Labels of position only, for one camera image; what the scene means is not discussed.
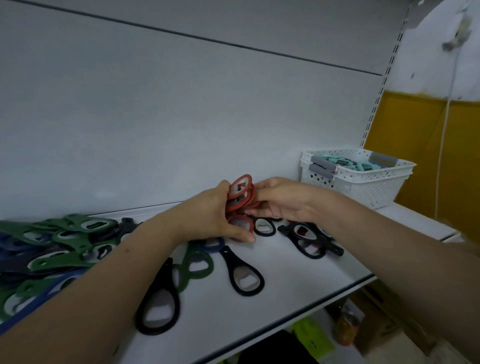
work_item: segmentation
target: perforated basket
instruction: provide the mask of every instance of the perforated basket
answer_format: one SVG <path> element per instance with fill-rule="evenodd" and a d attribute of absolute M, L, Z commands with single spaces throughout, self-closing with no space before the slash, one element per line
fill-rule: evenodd
<path fill-rule="evenodd" d="M 379 170 L 356 171 L 320 158 L 322 154 L 345 157 L 360 163 L 375 163 Z M 325 149 L 303 152 L 301 181 L 338 191 L 369 208 L 393 203 L 415 163 L 366 149 Z"/>

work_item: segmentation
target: white cord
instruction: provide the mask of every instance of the white cord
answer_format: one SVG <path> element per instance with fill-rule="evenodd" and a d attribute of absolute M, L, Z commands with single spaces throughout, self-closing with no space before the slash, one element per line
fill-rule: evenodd
<path fill-rule="evenodd" d="M 439 186 L 440 186 L 440 167 L 442 164 L 442 152 L 444 149 L 444 139 L 445 139 L 445 131 L 447 129 L 447 123 L 448 123 L 448 112 L 450 110 L 450 101 L 452 100 L 452 92 L 453 92 L 453 86 L 455 84 L 455 77 L 456 77 L 456 67 L 458 65 L 458 56 L 460 55 L 460 50 L 462 48 L 459 47 L 454 50 L 455 53 L 455 60 L 453 64 L 453 74 L 452 74 L 452 82 L 450 83 L 450 89 L 448 90 L 448 100 L 447 100 L 447 106 L 445 109 L 445 120 L 444 120 L 444 127 L 442 129 L 442 137 L 440 139 L 440 151 L 438 152 L 438 165 L 437 165 L 437 180 L 435 184 L 435 219 L 438 219 L 438 191 L 439 191 Z"/>

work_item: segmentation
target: yellow wall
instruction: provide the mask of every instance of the yellow wall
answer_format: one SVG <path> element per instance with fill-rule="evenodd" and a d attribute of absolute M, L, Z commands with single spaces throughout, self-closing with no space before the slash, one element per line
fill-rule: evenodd
<path fill-rule="evenodd" d="M 417 163 L 396 202 L 434 217 L 446 101 L 385 92 L 365 148 Z M 440 174 L 438 218 L 480 242 L 480 102 L 452 101 Z"/>

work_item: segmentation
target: right hand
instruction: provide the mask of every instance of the right hand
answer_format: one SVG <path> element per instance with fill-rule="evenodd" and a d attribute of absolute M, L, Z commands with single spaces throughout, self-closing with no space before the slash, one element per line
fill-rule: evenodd
<path fill-rule="evenodd" d="M 316 195 L 322 193 L 319 187 L 288 178 L 273 177 L 256 183 L 255 188 L 257 189 L 256 200 L 266 202 L 258 208 L 245 209 L 245 214 L 301 222 L 318 220 L 313 201 Z"/>

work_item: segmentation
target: white shelf back panel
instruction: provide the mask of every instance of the white shelf back panel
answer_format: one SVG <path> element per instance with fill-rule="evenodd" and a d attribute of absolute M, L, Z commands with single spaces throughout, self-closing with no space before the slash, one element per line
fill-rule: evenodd
<path fill-rule="evenodd" d="M 410 0 L 36 0 L 384 74 Z"/>
<path fill-rule="evenodd" d="M 0 218 L 181 201 L 358 146 L 382 78 L 0 2 Z"/>

